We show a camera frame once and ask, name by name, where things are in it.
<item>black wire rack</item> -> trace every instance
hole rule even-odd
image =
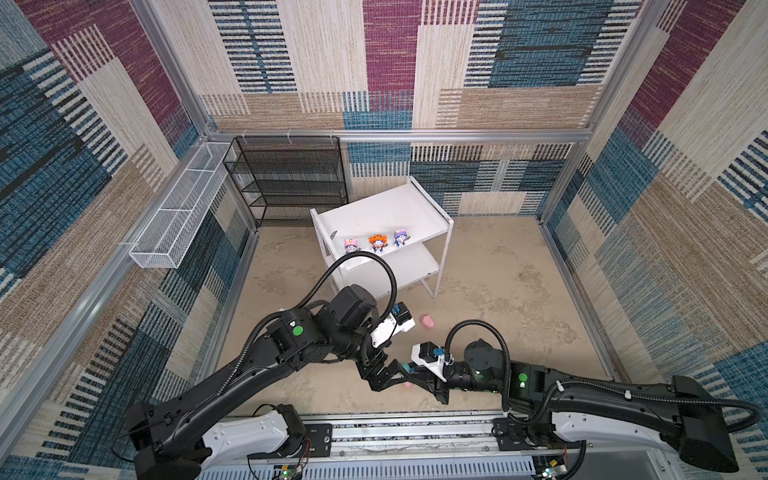
[[[236,137],[225,161],[258,227],[310,226],[349,203],[337,137]]]

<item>concrete floor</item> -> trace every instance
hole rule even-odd
[[[442,242],[439,237],[427,245],[435,258],[442,252]],[[299,302],[324,270],[313,228],[262,229],[219,367],[238,355],[261,318]],[[427,330],[417,323],[411,331],[398,334],[386,350],[388,362],[410,361],[411,347],[417,343],[431,340],[442,345],[461,320],[484,319],[502,332],[513,360],[606,378],[533,218],[455,219],[440,290],[436,299],[420,283],[398,292],[398,301],[405,302],[416,319],[430,313],[437,325]],[[315,298],[333,298],[328,284]],[[380,307],[386,301],[381,299]],[[497,345],[490,332],[471,326],[456,335],[452,351],[462,359],[466,345],[479,337]],[[301,413],[498,409],[501,405],[501,397],[492,393],[453,391],[450,400],[449,406],[443,406],[415,386],[372,392],[355,364],[345,361],[309,365],[259,392],[235,414],[250,415],[265,402],[292,403]]]

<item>cable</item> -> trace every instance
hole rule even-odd
[[[121,439],[123,437],[116,437],[116,438],[112,439],[112,443],[109,444],[109,449],[112,452],[112,455],[118,457],[123,462],[133,463],[134,462],[133,460],[131,460],[130,458],[125,458],[123,455],[120,455],[119,453],[117,453],[114,450],[114,441],[117,440],[117,439]]]
[[[338,363],[344,360],[342,357],[336,357],[335,359],[331,360],[322,360],[320,363]]]
[[[618,389],[612,386],[603,385],[601,383],[591,382],[589,380],[582,380],[582,379],[572,379],[572,380],[563,380],[560,382],[560,385],[566,386],[566,385],[586,385],[590,386],[594,389],[600,389],[600,390],[606,390],[608,392],[614,393],[619,396],[624,396],[624,393],[626,392],[626,389]],[[549,386],[549,389],[547,389],[547,392],[544,395],[544,399],[541,402],[541,405],[538,407],[538,410],[536,413],[529,417],[527,420],[520,420],[516,419],[511,413],[507,415],[510,420],[512,420],[513,423],[516,423],[520,426],[530,426],[534,423],[541,420],[541,417],[544,415],[547,409],[547,404],[552,399],[552,396],[554,395],[554,392],[558,389],[558,384],[553,383]],[[692,398],[672,398],[672,397],[660,397],[655,395],[645,395],[642,393],[633,393],[632,399],[637,400],[644,400],[647,402],[656,402],[656,403],[676,403],[678,405],[701,405],[701,406],[717,406],[717,407],[732,407],[735,409],[743,409],[750,411],[750,416],[746,417],[743,420],[740,420],[736,423],[731,423],[727,426],[728,433],[734,433],[739,432],[740,430],[748,429],[752,425],[755,425],[760,420],[763,419],[763,409],[761,409],[759,406],[754,405],[749,402],[742,402],[741,400],[731,400],[731,399],[692,399]]]
[[[578,469],[581,467],[581,464],[584,463],[584,457],[587,456],[587,441],[581,440],[581,445],[579,445],[579,451],[578,451],[578,457],[576,457],[576,463],[574,463],[574,466],[570,467],[567,472],[565,472],[565,475],[560,476],[558,475],[558,480],[568,480],[569,478],[576,475],[576,472],[578,472]]]
[[[304,468],[306,468],[307,465],[310,464],[310,452],[312,451],[312,439],[307,437],[306,438],[306,451],[304,451],[304,455],[301,455],[301,458],[299,458],[299,465],[301,465],[301,460],[306,456],[306,461],[304,462]]]
[[[504,341],[504,337],[502,336],[501,332],[499,332],[493,325],[491,325],[488,322],[485,322],[484,320],[464,320],[462,322],[457,323],[450,332],[448,332],[448,337],[445,339],[445,346],[442,347],[442,351],[445,354],[446,358],[450,358],[450,349],[451,349],[451,341],[453,340],[453,336],[462,328],[469,325],[477,325],[481,326],[487,330],[489,330],[491,333],[493,333],[493,336],[496,337],[496,340],[498,341],[498,344],[502,346],[502,370],[504,372],[504,386],[502,387],[502,410],[506,412],[509,410],[509,386],[511,385],[511,377],[512,377],[512,370],[509,368],[510,366],[510,359],[509,359],[509,348],[507,347],[507,343]]]
[[[328,277],[331,276],[331,273],[339,268],[339,265],[346,262],[347,260],[351,260],[352,258],[356,257],[365,257],[369,258],[371,260],[376,261],[379,265],[381,265],[384,270],[386,271],[387,276],[389,277],[389,284],[392,287],[392,290],[389,294],[389,303],[387,303],[386,309],[384,310],[383,315],[381,315],[382,318],[386,318],[387,315],[389,315],[390,312],[392,312],[392,308],[395,306],[395,298],[397,296],[397,281],[395,280],[395,273],[392,272],[392,269],[389,268],[389,265],[382,260],[378,255],[375,255],[374,253],[370,252],[352,252],[344,255],[343,257],[339,258],[337,261],[333,262],[331,266],[328,267],[328,270],[325,271],[325,273],[320,277],[320,280],[317,281],[315,286],[310,290],[310,292],[294,307],[294,309],[297,308],[303,308],[307,302],[309,302],[313,296],[315,296],[315,293],[317,293],[317,290],[320,290],[320,287],[325,283],[326,280],[328,280]],[[230,371],[230,374],[227,376],[227,379],[221,384],[217,391],[217,396],[220,396],[222,393],[224,393],[224,390],[227,389],[227,387],[232,383],[232,380],[234,379],[237,372],[240,371],[240,367],[243,365],[243,362],[245,361],[245,355],[248,353],[248,349],[250,348],[250,344],[253,343],[254,340],[261,334],[261,330],[269,324],[272,320],[276,318],[280,318],[283,315],[283,312],[275,312],[270,313],[269,315],[265,316],[261,319],[260,322],[256,325],[256,327],[251,330],[250,335],[248,336],[248,339],[245,341],[245,344],[243,345],[243,349],[240,351],[240,355],[237,357],[237,360],[235,361],[234,367],[232,368],[232,371]]]
[[[250,470],[250,474],[253,475],[253,477],[256,480],[259,480],[259,477],[256,476],[256,472],[253,471],[253,468],[250,467],[250,457],[248,455],[245,456],[245,458],[248,459],[248,469]]]
[[[253,411],[253,414],[250,416],[250,418],[255,417],[256,416],[256,412],[261,410],[262,407],[272,407],[272,410],[277,408],[276,406],[272,405],[271,403],[262,403],[261,405],[256,407],[256,409]]]
[[[227,375],[227,379],[224,380],[224,382],[221,384],[219,389],[216,391],[217,396],[221,396],[222,393],[224,393],[224,390],[227,389],[227,387],[232,383],[232,379],[235,377],[237,372],[240,371],[240,367],[243,365],[243,362],[245,361],[245,355],[248,353],[248,349],[250,348],[250,344],[253,343],[253,341],[261,334],[261,330],[272,320],[280,318],[283,315],[283,312],[274,312],[270,313],[269,315],[262,318],[256,326],[253,328],[253,330],[250,331],[250,335],[248,336],[248,339],[246,339],[245,343],[243,344],[243,349],[240,351],[240,355],[237,357],[237,360],[235,360],[235,365],[230,370],[229,375]]]
[[[315,293],[317,293],[317,290],[320,290],[320,287],[325,283],[326,280],[328,280],[328,277],[331,276],[331,273],[337,268],[339,268],[339,265],[346,262],[347,260],[351,260],[352,258],[356,257],[365,257],[369,258],[375,262],[377,262],[379,265],[381,265],[384,270],[386,271],[387,276],[389,277],[389,283],[392,289],[389,293],[389,303],[387,303],[386,309],[384,309],[384,313],[381,315],[381,318],[386,318],[387,315],[389,315],[392,312],[392,308],[395,306],[395,297],[397,295],[397,282],[395,281],[395,274],[392,272],[392,269],[389,268],[389,265],[382,260],[381,257],[376,255],[375,253],[365,252],[365,251],[356,251],[352,253],[348,253],[344,255],[343,257],[339,258],[337,261],[333,262],[331,266],[328,267],[328,270],[320,277],[320,280],[317,280],[317,283],[315,286],[310,290],[310,292],[294,307],[294,308],[302,308],[306,305],[307,302],[309,302],[313,296],[315,296]]]
[[[189,413],[189,412],[192,412],[192,411],[194,411],[196,408],[197,408],[197,407],[194,407],[194,409],[189,409],[189,410],[187,410],[187,411],[185,411],[185,412],[180,412],[180,413],[179,413],[179,415],[183,415],[183,414],[185,414],[185,413]],[[114,450],[114,443],[115,443],[117,440],[119,440],[119,439],[124,439],[125,437],[129,436],[129,435],[130,435],[130,434],[132,434],[132,433],[136,433],[136,432],[140,432],[140,431],[142,431],[142,430],[150,429],[150,428],[152,428],[152,427],[154,427],[154,426],[156,426],[156,425],[160,425],[161,423],[165,423],[165,419],[162,419],[162,420],[160,420],[159,422],[155,422],[155,423],[148,423],[148,424],[146,424],[146,425],[143,425],[143,426],[141,426],[141,427],[137,427],[137,428],[135,428],[135,429],[129,430],[129,431],[128,431],[128,433],[126,433],[125,435],[119,435],[119,436],[117,436],[117,437],[114,437],[114,438],[112,439],[112,441],[109,443],[109,449],[110,449],[110,451],[112,452],[112,455],[114,455],[114,456],[118,457],[118,458],[119,458],[120,460],[122,460],[123,462],[129,462],[129,463],[133,463],[133,462],[134,462],[133,460],[131,460],[131,459],[129,459],[129,458],[125,458],[124,456],[120,455],[119,453],[117,453],[117,452]]]
[[[314,302],[311,302],[309,305],[305,305],[304,309],[311,310],[313,308],[317,308],[318,306],[328,305],[328,304],[329,304],[328,300],[315,300]]]

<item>cart leg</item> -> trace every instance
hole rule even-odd
[[[432,292],[432,289],[429,288],[429,284],[427,283],[427,279],[426,278],[422,278],[422,285],[424,286],[424,288],[427,289],[427,292],[429,293],[429,296],[432,297],[432,298],[435,298],[435,294]]]
[[[453,219],[448,223],[448,233],[445,235],[445,246],[442,248],[442,259],[440,259],[440,270],[437,272],[437,284],[435,285],[435,291],[430,292],[432,298],[437,298],[437,293],[440,291],[440,280],[442,280],[442,269],[445,267],[445,257],[448,256],[448,244],[451,242],[451,232],[453,231]]]

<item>stained floor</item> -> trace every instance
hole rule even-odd
[[[431,240],[435,258],[443,237]],[[267,227],[240,297],[219,367],[234,359],[251,329],[266,314],[298,303],[325,270],[313,228]],[[328,285],[315,296],[330,300]],[[381,299],[383,307],[387,299]],[[420,323],[398,334],[386,352],[389,360],[410,361],[412,345],[428,340],[439,345],[464,319],[484,319],[504,335],[513,360],[536,363],[579,376],[604,379],[604,370],[571,302],[549,249],[530,217],[461,217],[455,219],[441,291],[436,299],[414,284],[398,292],[418,319],[430,313],[434,329]],[[454,338],[453,353],[463,358],[468,343],[493,335],[476,326]],[[372,392],[355,364],[312,364],[257,393],[235,413],[250,415],[261,403],[292,403],[301,413],[401,412],[497,409],[499,395],[451,392],[443,406],[418,387],[393,386]]]

